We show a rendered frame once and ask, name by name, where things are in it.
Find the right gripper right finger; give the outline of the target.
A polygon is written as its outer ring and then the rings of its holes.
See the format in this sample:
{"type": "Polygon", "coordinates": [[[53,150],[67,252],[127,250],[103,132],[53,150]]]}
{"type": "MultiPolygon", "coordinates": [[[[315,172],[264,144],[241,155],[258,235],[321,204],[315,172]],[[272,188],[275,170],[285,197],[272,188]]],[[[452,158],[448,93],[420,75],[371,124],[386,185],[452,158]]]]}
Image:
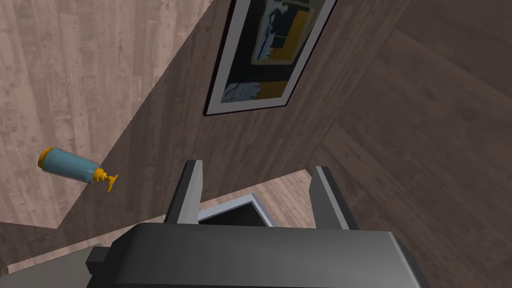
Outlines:
{"type": "Polygon", "coordinates": [[[313,168],[309,198],[317,229],[359,229],[354,215],[328,167],[315,166],[313,168]]]}

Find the black book with pale edge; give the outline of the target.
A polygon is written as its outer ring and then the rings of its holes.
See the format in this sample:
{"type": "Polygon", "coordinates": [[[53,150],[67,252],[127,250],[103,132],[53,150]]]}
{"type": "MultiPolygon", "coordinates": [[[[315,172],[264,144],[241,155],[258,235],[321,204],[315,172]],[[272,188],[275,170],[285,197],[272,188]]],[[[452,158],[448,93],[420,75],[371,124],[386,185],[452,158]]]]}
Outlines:
{"type": "Polygon", "coordinates": [[[247,194],[198,212],[200,225],[276,227],[256,194],[247,194]]]}

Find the framed abstract wall picture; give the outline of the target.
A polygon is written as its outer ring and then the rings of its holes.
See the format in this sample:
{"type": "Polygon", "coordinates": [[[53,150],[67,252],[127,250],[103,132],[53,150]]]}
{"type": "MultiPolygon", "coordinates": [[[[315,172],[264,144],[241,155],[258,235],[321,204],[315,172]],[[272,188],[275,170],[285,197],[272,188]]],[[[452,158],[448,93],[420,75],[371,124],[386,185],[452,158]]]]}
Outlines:
{"type": "Polygon", "coordinates": [[[231,0],[203,115],[286,106],[338,0],[231,0]]]}

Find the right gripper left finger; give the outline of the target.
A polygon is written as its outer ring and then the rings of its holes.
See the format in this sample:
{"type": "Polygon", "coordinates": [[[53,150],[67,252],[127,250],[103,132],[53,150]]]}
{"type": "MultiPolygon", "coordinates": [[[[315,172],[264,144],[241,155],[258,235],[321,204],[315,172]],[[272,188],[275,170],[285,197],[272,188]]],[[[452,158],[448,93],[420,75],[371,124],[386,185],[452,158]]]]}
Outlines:
{"type": "Polygon", "coordinates": [[[203,191],[203,162],[188,160],[165,215],[167,224],[197,224],[203,191]]]}

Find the blue pump bottle yellow cap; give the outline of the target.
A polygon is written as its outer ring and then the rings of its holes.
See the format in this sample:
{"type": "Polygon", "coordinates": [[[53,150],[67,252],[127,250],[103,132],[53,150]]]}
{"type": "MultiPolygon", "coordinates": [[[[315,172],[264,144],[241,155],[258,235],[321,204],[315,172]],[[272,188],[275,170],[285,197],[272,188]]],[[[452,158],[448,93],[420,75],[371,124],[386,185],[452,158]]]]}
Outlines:
{"type": "Polygon", "coordinates": [[[41,153],[37,165],[44,172],[86,184],[107,181],[108,192],[118,178],[117,175],[107,174],[99,163],[56,147],[45,149],[41,153]]]}

